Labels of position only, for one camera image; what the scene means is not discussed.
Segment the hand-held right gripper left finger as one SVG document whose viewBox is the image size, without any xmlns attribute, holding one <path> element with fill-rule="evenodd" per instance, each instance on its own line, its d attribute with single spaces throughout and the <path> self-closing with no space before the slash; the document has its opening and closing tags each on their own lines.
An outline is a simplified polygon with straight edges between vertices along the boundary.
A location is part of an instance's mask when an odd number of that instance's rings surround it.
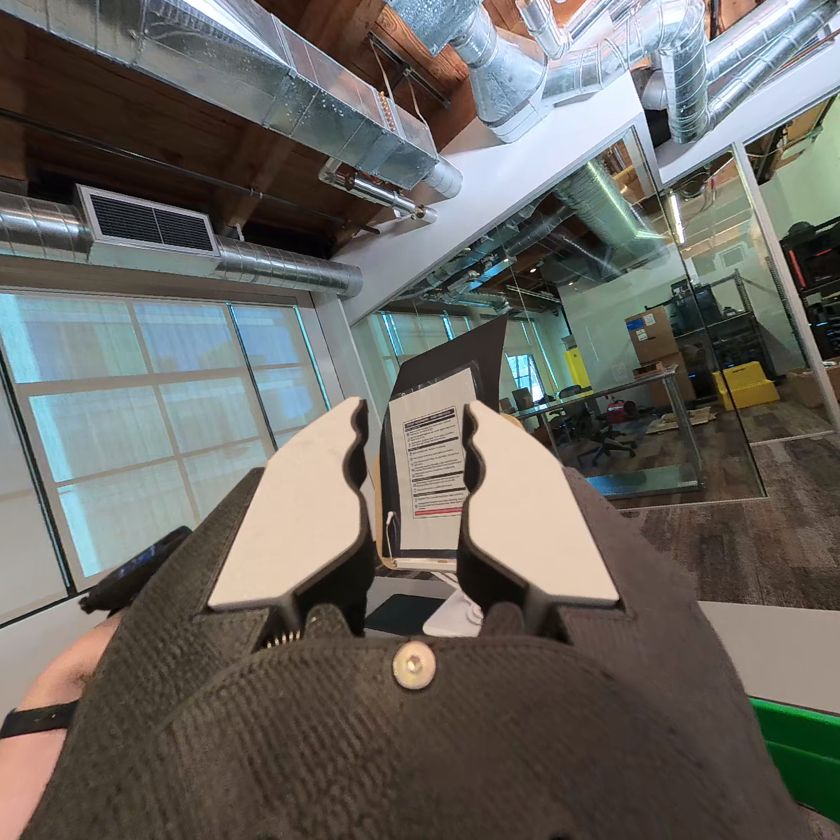
<svg viewBox="0 0 840 840">
<path fill-rule="evenodd" d="M 361 491 L 368 406 L 352 396 L 268 460 L 207 600 L 213 613 L 268 608 L 286 633 L 319 604 L 360 633 L 377 555 Z"/>
</svg>

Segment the green storage bin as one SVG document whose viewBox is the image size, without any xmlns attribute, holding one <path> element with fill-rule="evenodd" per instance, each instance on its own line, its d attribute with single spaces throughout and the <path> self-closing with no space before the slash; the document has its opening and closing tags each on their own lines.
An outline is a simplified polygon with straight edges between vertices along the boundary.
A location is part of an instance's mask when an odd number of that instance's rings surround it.
<svg viewBox="0 0 840 840">
<path fill-rule="evenodd" d="M 839 822 L 839 717 L 750 698 L 765 745 L 793 798 Z"/>
</svg>

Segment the person's left hand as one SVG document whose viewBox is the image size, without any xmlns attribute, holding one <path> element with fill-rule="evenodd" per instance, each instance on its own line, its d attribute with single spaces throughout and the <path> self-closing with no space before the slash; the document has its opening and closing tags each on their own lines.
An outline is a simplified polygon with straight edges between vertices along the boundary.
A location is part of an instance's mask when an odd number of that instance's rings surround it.
<svg viewBox="0 0 840 840">
<path fill-rule="evenodd" d="M 81 698 L 124 611 L 114 613 L 59 654 L 27 690 L 17 711 L 68 704 Z"/>
</svg>

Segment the black office chair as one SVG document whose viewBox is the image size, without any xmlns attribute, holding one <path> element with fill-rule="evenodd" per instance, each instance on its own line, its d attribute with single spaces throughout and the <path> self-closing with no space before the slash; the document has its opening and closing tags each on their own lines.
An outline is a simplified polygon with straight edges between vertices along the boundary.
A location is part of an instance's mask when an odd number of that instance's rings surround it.
<svg viewBox="0 0 840 840">
<path fill-rule="evenodd" d="M 586 422 L 579 423 L 576 433 L 580 438 L 589 440 L 595 445 L 577 454 L 576 465 L 579 469 L 585 466 L 586 458 L 591 458 L 591 466 L 597 466 L 601 457 L 611 457 L 613 452 L 626 453 L 632 458 L 637 456 L 635 442 L 629 439 L 624 442 L 619 440 L 617 432 L 609 423 L 590 417 Z"/>
</svg>

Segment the white stand base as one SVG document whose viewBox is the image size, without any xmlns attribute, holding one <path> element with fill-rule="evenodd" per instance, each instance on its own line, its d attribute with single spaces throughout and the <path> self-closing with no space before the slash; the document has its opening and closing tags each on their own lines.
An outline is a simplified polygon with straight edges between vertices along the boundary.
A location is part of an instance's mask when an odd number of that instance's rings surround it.
<svg viewBox="0 0 840 840">
<path fill-rule="evenodd" d="M 423 625 L 430 637 L 477 637 L 484 621 L 480 606 L 456 586 L 453 593 Z"/>
</svg>

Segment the instruction sheet in clear holder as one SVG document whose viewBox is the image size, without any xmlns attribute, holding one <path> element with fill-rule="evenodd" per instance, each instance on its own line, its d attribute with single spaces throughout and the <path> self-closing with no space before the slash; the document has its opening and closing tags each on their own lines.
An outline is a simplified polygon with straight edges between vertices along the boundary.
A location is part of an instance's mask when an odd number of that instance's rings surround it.
<svg viewBox="0 0 840 840">
<path fill-rule="evenodd" d="M 455 569 L 467 497 L 464 414 L 481 385 L 468 361 L 394 386 L 380 458 L 381 547 L 391 569 Z"/>
</svg>

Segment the large window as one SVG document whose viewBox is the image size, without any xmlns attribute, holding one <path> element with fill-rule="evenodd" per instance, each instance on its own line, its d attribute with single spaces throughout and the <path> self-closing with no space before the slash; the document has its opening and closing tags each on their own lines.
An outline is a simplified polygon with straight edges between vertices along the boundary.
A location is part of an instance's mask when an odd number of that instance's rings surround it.
<svg viewBox="0 0 840 840">
<path fill-rule="evenodd" d="M 341 400 L 315 311 L 2 290 L 2 622 L 84 592 Z"/>
</svg>

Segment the black wristband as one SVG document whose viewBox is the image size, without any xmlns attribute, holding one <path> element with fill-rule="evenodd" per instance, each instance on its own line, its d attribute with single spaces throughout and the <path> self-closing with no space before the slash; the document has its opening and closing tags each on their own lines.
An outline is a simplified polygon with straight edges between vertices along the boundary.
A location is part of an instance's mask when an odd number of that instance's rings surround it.
<svg viewBox="0 0 840 840">
<path fill-rule="evenodd" d="M 12 739 L 42 732 L 67 730 L 79 700 L 48 707 L 11 710 L 3 720 L 1 739 Z"/>
</svg>

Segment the cardboard box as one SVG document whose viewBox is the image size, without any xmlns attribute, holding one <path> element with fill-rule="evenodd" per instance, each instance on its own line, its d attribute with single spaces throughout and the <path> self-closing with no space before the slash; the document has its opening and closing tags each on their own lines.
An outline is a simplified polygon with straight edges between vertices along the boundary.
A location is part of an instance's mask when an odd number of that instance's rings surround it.
<svg viewBox="0 0 840 840">
<path fill-rule="evenodd" d="M 661 361 L 679 352 L 665 306 L 647 309 L 627 318 L 625 325 L 640 364 Z"/>
<path fill-rule="evenodd" d="M 669 386 L 673 386 L 677 390 L 679 397 L 686 404 L 693 403 L 697 399 L 695 388 L 680 352 L 670 353 L 659 360 L 642 364 L 633 370 L 633 376 L 634 379 L 640 381 L 649 375 L 661 373 L 669 368 L 675 368 L 675 374 L 672 377 L 646 385 L 647 405 L 656 408 L 669 406 Z"/>
</svg>

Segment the yellow plastic crate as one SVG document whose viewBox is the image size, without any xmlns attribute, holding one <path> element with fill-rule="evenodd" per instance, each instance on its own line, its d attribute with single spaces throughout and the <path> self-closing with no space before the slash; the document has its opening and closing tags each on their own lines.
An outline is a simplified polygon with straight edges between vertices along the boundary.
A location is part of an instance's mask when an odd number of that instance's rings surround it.
<svg viewBox="0 0 840 840">
<path fill-rule="evenodd" d="M 751 361 L 712 373 L 719 401 L 727 412 L 776 403 L 781 397 L 759 361 Z"/>
</svg>

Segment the white vent grille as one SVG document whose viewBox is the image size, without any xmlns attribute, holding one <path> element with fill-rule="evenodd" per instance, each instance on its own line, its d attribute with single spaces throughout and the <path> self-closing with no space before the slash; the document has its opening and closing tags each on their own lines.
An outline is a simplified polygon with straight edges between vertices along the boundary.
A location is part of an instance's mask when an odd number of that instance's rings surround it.
<svg viewBox="0 0 840 840">
<path fill-rule="evenodd" d="M 75 200 L 94 243 L 219 257 L 213 227 L 204 213 L 87 185 L 76 185 Z"/>
</svg>

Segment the insulated silver pipe cluster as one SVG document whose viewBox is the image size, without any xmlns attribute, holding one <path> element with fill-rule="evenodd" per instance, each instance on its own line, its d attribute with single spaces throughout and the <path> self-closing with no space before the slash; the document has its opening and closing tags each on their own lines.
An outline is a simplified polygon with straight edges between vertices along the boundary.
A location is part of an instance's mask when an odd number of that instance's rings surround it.
<svg viewBox="0 0 840 840">
<path fill-rule="evenodd" d="M 517 2 L 522 38 L 495 26 L 482 2 L 386 5 L 431 55 L 450 46 L 461 58 L 476 115 L 503 143 L 647 59 L 658 64 L 640 102 L 666 111 L 672 141 L 694 143 L 838 14 L 838 2 L 765 2 L 710 40 L 700 1 L 585 2 L 564 25 L 550 2 Z"/>
</svg>

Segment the metal frame table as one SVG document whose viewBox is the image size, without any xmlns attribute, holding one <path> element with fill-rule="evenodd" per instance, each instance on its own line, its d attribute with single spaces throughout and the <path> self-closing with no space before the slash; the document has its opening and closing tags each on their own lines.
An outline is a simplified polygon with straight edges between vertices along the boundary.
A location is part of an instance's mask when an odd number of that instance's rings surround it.
<svg viewBox="0 0 840 840">
<path fill-rule="evenodd" d="M 674 374 L 671 367 L 640 381 L 554 398 L 529 405 L 512 417 L 523 424 L 533 421 L 538 441 L 563 465 L 577 468 L 611 501 L 700 492 L 706 488 L 704 470 L 689 408 L 673 386 L 668 387 L 669 406 L 646 404 L 646 385 Z M 613 452 L 611 457 L 601 457 L 597 466 L 585 458 L 579 469 L 577 454 L 595 445 L 580 438 L 576 429 L 590 417 L 612 425 L 619 440 L 634 441 L 637 456 Z"/>
</svg>

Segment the glass partition wall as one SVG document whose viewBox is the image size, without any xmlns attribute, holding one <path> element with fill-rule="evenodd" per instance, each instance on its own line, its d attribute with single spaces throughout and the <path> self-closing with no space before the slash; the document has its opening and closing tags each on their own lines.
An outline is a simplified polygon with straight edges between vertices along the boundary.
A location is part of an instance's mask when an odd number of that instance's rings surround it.
<svg viewBox="0 0 840 840">
<path fill-rule="evenodd" d="M 784 280 L 744 181 L 748 150 L 725 150 L 661 191 L 634 127 L 521 199 L 351 327 L 385 415 L 401 365 L 508 315 L 499 412 L 634 380 L 625 320 L 658 306 L 696 391 L 686 404 L 705 490 L 632 502 L 765 495 L 762 442 L 826 433 L 831 422 Z M 571 382 L 578 348 L 591 380 Z M 712 373 L 759 361 L 780 400 L 727 412 Z"/>
</svg>

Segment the large silver air duct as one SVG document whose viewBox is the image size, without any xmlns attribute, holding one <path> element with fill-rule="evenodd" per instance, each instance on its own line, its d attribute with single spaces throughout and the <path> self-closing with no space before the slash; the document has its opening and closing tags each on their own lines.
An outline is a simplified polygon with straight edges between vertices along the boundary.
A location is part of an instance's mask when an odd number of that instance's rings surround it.
<svg viewBox="0 0 840 840">
<path fill-rule="evenodd" d="M 2 1 L 2 11 L 406 190 L 463 176 L 426 124 L 256 2 Z"/>
</svg>

